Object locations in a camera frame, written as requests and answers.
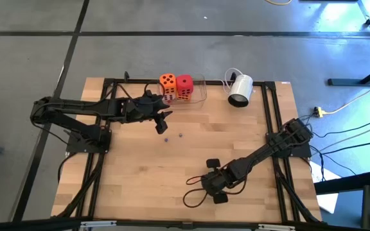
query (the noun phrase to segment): gray concrete floor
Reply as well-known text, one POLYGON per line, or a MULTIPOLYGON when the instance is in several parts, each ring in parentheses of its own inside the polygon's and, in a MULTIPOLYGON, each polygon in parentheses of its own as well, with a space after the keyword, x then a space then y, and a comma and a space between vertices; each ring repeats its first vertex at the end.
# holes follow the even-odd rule
MULTIPOLYGON (((370 13, 370 1, 364 4, 370 13)), ((73 30, 81 6, 81 0, 0 0, 0 30, 73 30)), ((249 0, 97 0, 91 1, 82 30, 370 31, 362 26, 364 21, 356 3, 293 0, 278 7, 249 0)), ((0 154, 0 221, 9 219, 39 132, 28 119, 31 102, 52 94, 69 41, 69 37, 0 37, 0 146, 5 148, 0 154)), ((223 78, 228 67, 256 80, 291 81, 299 115, 309 114, 314 106, 333 110, 367 90, 328 87, 326 80, 369 74, 370 38, 80 37, 62 97, 79 99, 86 77, 120 78, 128 71, 133 78, 156 78, 168 71, 203 73, 213 79, 223 78)), ((370 94, 337 114, 311 122, 319 134, 370 122, 370 94)), ((62 129, 53 131, 65 137, 62 129)), ((315 138, 312 145, 323 148, 347 135, 351 134, 315 138)), ((369 141, 366 135, 340 146, 369 141)), ((357 173, 370 171, 370 146, 332 157, 357 173)), ((49 217, 63 158, 64 145, 50 137, 25 219, 49 217)), ((334 173, 351 175, 330 160, 325 162, 334 173)), ((360 194, 353 195, 362 201, 360 194)), ((353 217, 360 205, 350 204, 349 198, 341 194, 337 212, 324 213, 324 220, 357 227, 353 217)))

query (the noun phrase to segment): yellow cable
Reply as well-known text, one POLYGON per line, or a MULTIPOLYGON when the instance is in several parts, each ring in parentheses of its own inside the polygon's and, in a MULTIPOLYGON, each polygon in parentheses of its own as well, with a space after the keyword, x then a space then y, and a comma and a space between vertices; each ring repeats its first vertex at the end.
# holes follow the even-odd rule
POLYGON ((276 6, 284 6, 284 5, 287 5, 287 4, 289 4, 290 2, 292 2, 292 0, 289 0, 289 1, 287 1, 287 2, 285 2, 285 3, 274 3, 273 1, 271 1, 271 0, 265 0, 265 1, 267 1, 268 3, 270 3, 270 4, 274 4, 274 5, 276 5, 276 6))
POLYGON ((325 111, 322 111, 322 114, 334 114, 334 113, 337 113, 337 112, 339 112, 340 110, 342 110, 342 109, 344 109, 344 108, 346 108, 348 105, 350 105, 351 103, 353 103, 353 102, 355 102, 357 99, 359 99, 359 98, 361 98, 362 96, 365 96, 366 94, 368 94, 370 92, 370 90, 369 91, 367 91, 367 92, 365 92, 365 93, 363 93, 363 94, 361 94, 360 96, 358 96, 358 97, 356 97, 355 99, 352 99, 349 103, 346 103, 344 106, 342 106, 342 107, 340 107, 340 108, 338 108, 338 109, 336 109, 336 110, 334 110, 334 111, 332 111, 332 112, 325 112, 325 111))

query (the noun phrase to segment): transparent bin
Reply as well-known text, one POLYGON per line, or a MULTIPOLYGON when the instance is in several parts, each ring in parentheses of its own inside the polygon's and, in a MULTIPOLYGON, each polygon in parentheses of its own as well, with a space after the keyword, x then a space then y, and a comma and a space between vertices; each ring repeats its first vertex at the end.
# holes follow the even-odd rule
MULTIPOLYGON (((193 92, 191 93, 190 100, 182 100, 176 97, 172 100, 164 100, 163 102, 169 106, 169 110, 186 110, 186 109, 197 109, 204 105, 206 99, 206 83, 205 76, 203 74, 189 74, 192 77, 193 92)), ((162 87, 157 88, 158 94, 162 93, 162 87)))

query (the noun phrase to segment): die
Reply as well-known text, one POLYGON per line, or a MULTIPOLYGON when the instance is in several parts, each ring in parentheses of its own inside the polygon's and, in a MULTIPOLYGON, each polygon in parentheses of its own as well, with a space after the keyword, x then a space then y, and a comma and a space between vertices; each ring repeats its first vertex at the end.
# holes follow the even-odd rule
POLYGON ((188 74, 177 77, 177 97, 182 100, 191 100, 193 92, 193 80, 188 74))
POLYGON ((175 99, 177 95, 177 81, 175 79, 175 75, 171 73, 163 74, 159 77, 159 82, 161 82, 165 88, 165 96, 163 100, 171 103, 171 100, 175 99))

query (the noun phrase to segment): wooden table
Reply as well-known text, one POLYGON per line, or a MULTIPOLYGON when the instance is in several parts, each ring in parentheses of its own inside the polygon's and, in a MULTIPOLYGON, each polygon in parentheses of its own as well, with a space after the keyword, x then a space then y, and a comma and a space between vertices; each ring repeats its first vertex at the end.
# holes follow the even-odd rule
MULTIPOLYGON (((82 100, 98 101, 103 78, 88 78, 82 100)), ((143 93, 143 84, 123 84, 132 97, 143 93)), ((282 122, 297 117, 294 95, 288 82, 276 82, 282 122)), ((198 208, 189 209, 182 197, 190 189, 186 179, 207 173, 206 160, 219 158, 222 164, 244 157, 264 145, 267 124, 261 89, 254 87, 249 106, 232 107, 222 86, 207 86, 207 99, 200 109, 178 110, 166 119, 168 129, 158 135, 153 121, 111 123, 112 144, 105 156, 95 218, 165 221, 281 222, 272 160, 268 158, 250 173, 244 192, 230 196, 229 202, 215 205, 211 197, 198 208)), ((117 90, 117 97, 125 97, 117 90)), ((269 96, 273 124, 276 124, 269 96)), ((95 118, 77 116, 93 124, 95 118)), ((87 154, 77 154, 63 168, 52 215, 62 212, 81 186, 87 154)), ((308 165, 290 158, 295 191, 312 214, 320 219, 315 189, 308 165)), ((198 203, 199 191, 187 197, 198 203)), ((87 214, 90 192, 85 199, 87 214)), ((292 212, 285 192, 288 218, 292 212)))

